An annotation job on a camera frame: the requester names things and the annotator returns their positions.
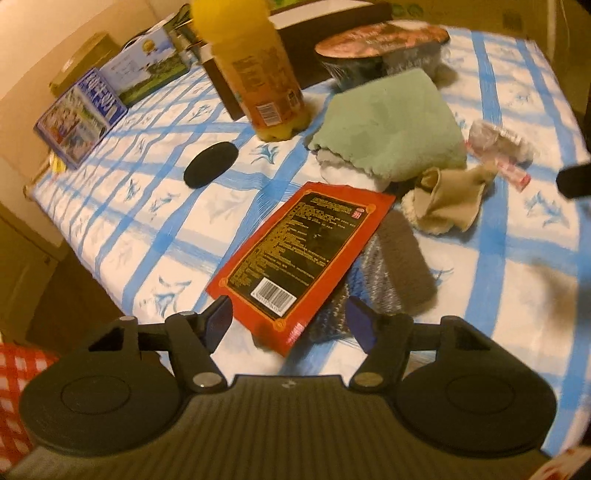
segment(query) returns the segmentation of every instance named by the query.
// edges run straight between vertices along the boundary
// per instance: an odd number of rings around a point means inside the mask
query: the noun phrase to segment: table
[[[544,444],[555,454],[578,441],[591,411],[591,220],[587,203],[564,200],[554,179],[589,156],[534,43],[449,32],[437,83],[464,135],[484,118],[525,135],[542,155],[523,193],[495,180],[468,232],[416,234],[439,289],[417,320],[461,316],[539,372],[558,398]],[[333,91],[330,81],[307,89],[318,113],[308,131],[321,124]],[[207,187],[188,189],[185,167],[220,141],[239,147],[235,165]],[[212,275],[307,181],[322,178],[302,135],[264,144],[246,119],[231,121],[196,67],[135,105],[78,171],[44,178],[34,197],[122,311],[152,323],[207,306]],[[363,288],[354,293],[363,296]],[[229,379],[338,373],[348,382],[365,356],[342,339],[297,345],[283,359],[257,349],[234,321],[213,357]]]

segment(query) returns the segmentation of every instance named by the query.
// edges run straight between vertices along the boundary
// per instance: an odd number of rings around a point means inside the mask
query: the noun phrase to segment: product box
[[[137,37],[100,69],[127,106],[189,71],[164,29],[167,21],[162,20]]]
[[[35,131],[75,170],[126,113],[115,91],[92,69],[41,116]]]
[[[286,355],[359,255],[394,197],[306,183],[250,237],[207,287],[234,316]]]

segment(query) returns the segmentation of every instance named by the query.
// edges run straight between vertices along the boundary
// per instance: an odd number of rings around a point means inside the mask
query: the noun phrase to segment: orange juice bottle
[[[289,140],[310,124],[265,0],[193,0],[191,15],[261,140]]]

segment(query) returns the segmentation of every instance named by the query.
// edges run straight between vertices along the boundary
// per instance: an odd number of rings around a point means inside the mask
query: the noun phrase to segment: cabinet
[[[0,216],[0,331],[24,343],[57,260]]]

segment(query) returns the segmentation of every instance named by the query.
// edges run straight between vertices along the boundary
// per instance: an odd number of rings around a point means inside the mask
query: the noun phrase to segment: folded towel
[[[390,181],[430,167],[465,168],[462,131],[421,69],[335,95],[310,150],[328,149],[353,166]]]

